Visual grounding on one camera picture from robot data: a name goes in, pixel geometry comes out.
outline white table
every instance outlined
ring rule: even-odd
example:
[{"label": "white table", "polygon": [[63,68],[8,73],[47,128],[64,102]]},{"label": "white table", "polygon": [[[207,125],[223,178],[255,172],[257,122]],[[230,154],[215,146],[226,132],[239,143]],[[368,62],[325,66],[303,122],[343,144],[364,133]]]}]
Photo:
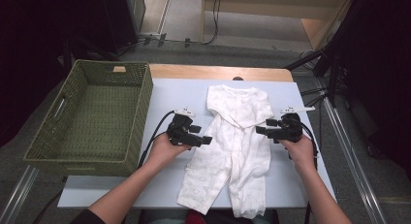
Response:
[{"label": "white table", "polygon": [[[148,143],[160,119],[168,111],[188,108],[196,113],[195,125],[206,130],[213,119],[206,109],[206,92],[210,85],[226,84],[234,88],[262,89],[269,94],[275,118],[280,118],[280,110],[288,106],[302,107],[303,102],[298,87],[293,82],[273,81],[233,81],[233,80],[176,80],[153,79],[154,88],[145,125],[142,151]],[[173,116],[163,123],[159,133],[165,131]],[[300,119],[310,129],[305,112]],[[267,208],[304,208],[307,199],[300,178],[292,160],[280,144],[271,142],[271,161],[266,178]],[[194,150],[180,154],[172,164],[154,178],[133,204],[133,208],[184,208],[178,205],[176,197],[184,177],[184,167],[190,161]],[[329,191],[334,196],[321,153],[318,158],[318,171]],[[86,208],[107,193],[124,177],[69,176],[58,206],[60,208]],[[230,208],[228,186],[225,186],[212,205],[213,208]]]}]

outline forearm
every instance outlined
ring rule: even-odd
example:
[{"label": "forearm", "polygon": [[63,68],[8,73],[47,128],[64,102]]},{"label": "forearm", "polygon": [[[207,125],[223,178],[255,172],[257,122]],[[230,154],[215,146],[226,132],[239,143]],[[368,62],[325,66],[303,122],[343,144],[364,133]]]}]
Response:
[{"label": "forearm", "polygon": [[130,207],[159,171],[160,167],[156,165],[143,165],[89,209],[105,223],[121,223]]},{"label": "forearm", "polygon": [[299,168],[298,172],[317,223],[351,223],[315,168]]}]

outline human arm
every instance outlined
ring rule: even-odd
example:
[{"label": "human arm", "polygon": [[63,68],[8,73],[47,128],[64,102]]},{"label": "human arm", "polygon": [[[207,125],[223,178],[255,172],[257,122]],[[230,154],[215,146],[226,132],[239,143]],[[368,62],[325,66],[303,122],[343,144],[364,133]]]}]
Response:
[{"label": "human arm", "polygon": [[351,223],[317,173],[311,140],[302,135],[297,143],[280,142],[288,149],[296,165],[317,223]]},{"label": "human arm", "polygon": [[167,134],[158,136],[146,162],[127,179],[92,204],[88,209],[105,223],[121,223],[130,207],[137,200],[147,184],[188,145],[172,145]]}]

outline table surface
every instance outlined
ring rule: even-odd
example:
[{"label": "table surface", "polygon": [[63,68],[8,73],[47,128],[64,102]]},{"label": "table surface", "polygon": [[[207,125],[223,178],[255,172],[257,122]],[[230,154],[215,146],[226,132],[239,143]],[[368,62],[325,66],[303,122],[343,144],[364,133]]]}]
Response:
[{"label": "table surface", "polygon": [[[284,69],[208,67],[183,65],[150,65],[154,88],[144,129],[142,148],[148,143],[159,118],[169,110],[189,108],[196,113],[193,124],[206,127],[213,119],[206,109],[206,88],[210,85],[226,84],[234,88],[251,86],[265,90],[269,94],[271,108],[276,118],[280,110],[291,105],[303,105],[297,85],[292,82],[291,73]],[[244,81],[233,81],[242,77]],[[309,128],[306,112],[300,113],[301,121]],[[159,132],[167,128],[163,124]],[[266,177],[267,208],[303,208],[306,196],[300,178],[294,170],[294,163],[280,144],[271,141],[271,161]],[[134,208],[183,208],[178,205],[176,196],[184,177],[184,167],[191,159],[194,150],[180,154],[172,164],[154,178],[134,203]],[[318,160],[319,174],[333,194],[321,154]],[[86,208],[107,193],[124,177],[69,176],[58,206],[60,208]],[[230,208],[229,190],[226,185],[213,208]]]}]

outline gray floor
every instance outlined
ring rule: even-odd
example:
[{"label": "gray floor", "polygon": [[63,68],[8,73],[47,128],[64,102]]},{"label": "gray floor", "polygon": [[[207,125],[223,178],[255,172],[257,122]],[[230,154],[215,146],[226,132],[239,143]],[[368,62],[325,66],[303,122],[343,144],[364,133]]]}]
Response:
[{"label": "gray floor", "polygon": [[[178,25],[176,20],[172,20],[170,17],[172,15],[173,12],[168,11],[169,18],[166,18],[164,25],[164,30],[168,31],[168,36],[173,37],[168,39],[182,40],[186,37],[195,39],[196,31],[186,28],[188,32],[183,33],[181,25]],[[284,32],[278,29],[261,30],[272,33],[271,37],[261,37],[268,36],[269,34],[256,34],[257,30],[255,28],[240,28],[237,32],[227,33],[226,30],[229,31],[229,26],[221,25],[221,35],[218,41],[211,46],[192,44],[187,48],[183,43],[166,42],[163,46],[157,47],[156,42],[153,41],[147,46],[137,45],[130,48],[121,59],[148,61],[150,63],[280,68],[298,60],[300,53],[309,49],[309,43],[304,37],[301,26],[292,19],[289,19],[290,21],[286,20],[278,19],[279,22],[283,22],[279,25],[285,26],[289,24],[287,25],[289,27],[285,30],[291,29],[291,31]],[[221,20],[221,24],[228,24],[230,21]],[[174,28],[176,26],[180,27],[173,31],[171,24],[174,24]],[[207,34],[212,33],[212,27],[208,26],[205,32]],[[310,71],[303,67],[293,71],[293,78],[298,84],[300,91],[316,88],[315,79],[311,76]],[[30,145],[57,91],[58,87],[51,91],[45,101],[27,120],[18,135],[0,148],[0,161],[2,165],[0,167],[0,201],[2,201],[0,210],[5,207],[16,182],[26,168],[21,158]],[[303,99],[309,101],[317,95],[304,96]],[[353,116],[345,109],[343,97],[337,97],[337,108],[341,113],[344,126],[349,132],[353,150],[356,151],[361,159],[387,220],[389,223],[409,223],[409,220],[411,220],[411,213],[409,212],[411,210],[411,182],[406,177],[404,171],[394,162],[388,159],[376,160],[368,156],[363,135]],[[325,109],[322,108],[321,113],[317,109],[317,111],[309,112],[308,114],[318,141],[320,140],[319,117],[320,115],[322,116],[322,152],[338,203],[354,223],[370,223],[357,185],[351,176]],[[51,176],[40,172],[16,219],[16,223],[32,222],[49,199],[63,187],[61,179],[62,176]],[[42,223],[67,223],[77,213],[79,213],[77,209],[57,208],[56,203],[54,203],[45,214]],[[279,211],[281,223],[302,223],[303,213],[303,209],[281,209]],[[137,223],[137,220],[138,215],[134,211],[133,214],[129,215],[127,223]]]}]

